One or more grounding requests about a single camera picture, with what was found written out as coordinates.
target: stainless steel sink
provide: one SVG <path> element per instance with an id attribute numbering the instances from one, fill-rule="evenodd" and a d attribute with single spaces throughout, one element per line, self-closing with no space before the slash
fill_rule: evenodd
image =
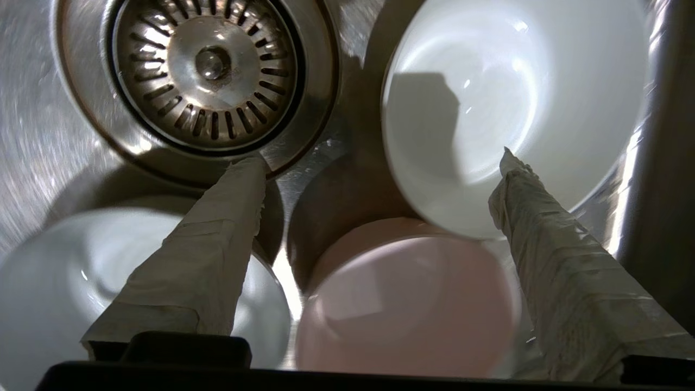
<path id="1" fill-rule="evenodd" d="M 326 121 L 306 147 L 270 169 L 258 242 L 288 297 L 294 319 L 302 288 L 317 257 L 347 231 L 380 218 L 416 216 L 398 191 L 382 147 L 382 77 L 421 0 L 331 0 L 318 4 L 335 50 Z M 647 1 L 655 25 L 651 52 L 658 60 L 648 87 L 646 120 L 599 191 L 576 215 L 691 332 L 695 316 L 695 254 L 688 183 L 694 167 L 695 15 L 686 1 Z M 56 221 L 80 211 L 141 196 L 199 197 L 201 183 L 152 169 L 152 143 L 132 140 L 126 150 L 105 134 L 70 72 L 99 74 L 84 57 L 65 69 L 66 19 L 101 19 L 98 1 L 0 2 L 0 257 Z M 98 46 L 103 36 L 86 35 Z M 109 117 L 118 90 L 100 101 Z M 292 362 L 288 354 L 287 366 Z"/>

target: drain strainer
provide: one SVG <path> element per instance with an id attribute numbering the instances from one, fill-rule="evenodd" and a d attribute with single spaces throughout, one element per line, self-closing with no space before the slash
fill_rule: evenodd
<path id="1" fill-rule="evenodd" d="M 113 58 L 131 105 L 164 137 L 231 151 L 288 115 L 297 61 L 266 1 L 126 0 Z"/>

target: brushed metal surface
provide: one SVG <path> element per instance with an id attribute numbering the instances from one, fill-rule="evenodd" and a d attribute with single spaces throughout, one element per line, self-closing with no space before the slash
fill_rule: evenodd
<path id="1" fill-rule="evenodd" d="M 63 77 L 56 20 L 98 13 L 98 1 L 80 7 L 57 2 L 0 2 L 0 257 L 57 220 L 76 212 L 139 196 L 198 197 L 202 190 L 140 168 L 132 154 L 91 125 Z M 384 71 L 421 0 L 335 0 L 323 6 L 338 48 L 338 95 L 318 140 L 279 177 L 268 182 L 258 241 L 299 319 L 303 288 L 313 263 L 336 239 L 380 218 L 416 216 L 395 185 L 384 156 L 379 97 Z M 636 128 L 615 171 L 576 215 L 614 254 L 623 251 L 635 162 L 646 136 L 660 129 L 653 115 L 669 78 L 670 46 L 678 42 L 675 10 L 681 3 L 647 1 L 652 74 L 645 93 L 645 121 Z M 98 40 L 99 36 L 84 36 Z M 88 42 L 98 46 L 98 42 Z M 120 99 L 115 93 L 114 100 Z M 113 102 L 99 102 L 106 117 Z M 140 141 L 132 148 L 146 148 Z M 288 352 L 286 367 L 292 367 Z"/>

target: dish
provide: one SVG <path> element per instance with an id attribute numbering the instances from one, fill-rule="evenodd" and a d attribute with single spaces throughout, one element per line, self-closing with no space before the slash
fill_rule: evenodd
<path id="1" fill-rule="evenodd" d="M 33 390 L 46 370 L 87 360 L 79 340 L 182 215 L 114 207 L 71 216 L 0 261 L 0 383 Z M 252 349 L 252 367 L 284 359 L 291 318 L 272 271 L 251 257 L 232 335 Z"/>
<path id="2" fill-rule="evenodd" d="M 487 199 L 503 147 L 575 209 L 610 174 L 644 100 L 636 0 L 428 0 L 382 94 L 389 166 L 427 221 L 501 237 Z"/>
<path id="3" fill-rule="evenodd" d="M 519 290 L 481 245 L 437 231 L 394 218 L 331 246 L 297 327 L 297 368 L 505 377 Z"/>

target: pink bowl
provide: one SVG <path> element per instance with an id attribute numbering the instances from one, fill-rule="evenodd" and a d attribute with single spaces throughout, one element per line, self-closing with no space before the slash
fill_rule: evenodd
<path id="1" fill-rule="evenodd" d="M 405 229 L 381 230 L 393 228 L 388 220 L 363 225 L 319 260 L 320 283 L 297 329 L 297 368 L 489 377 L 518 323 L 505 272 L 474 241 L 390 220 Z"/>

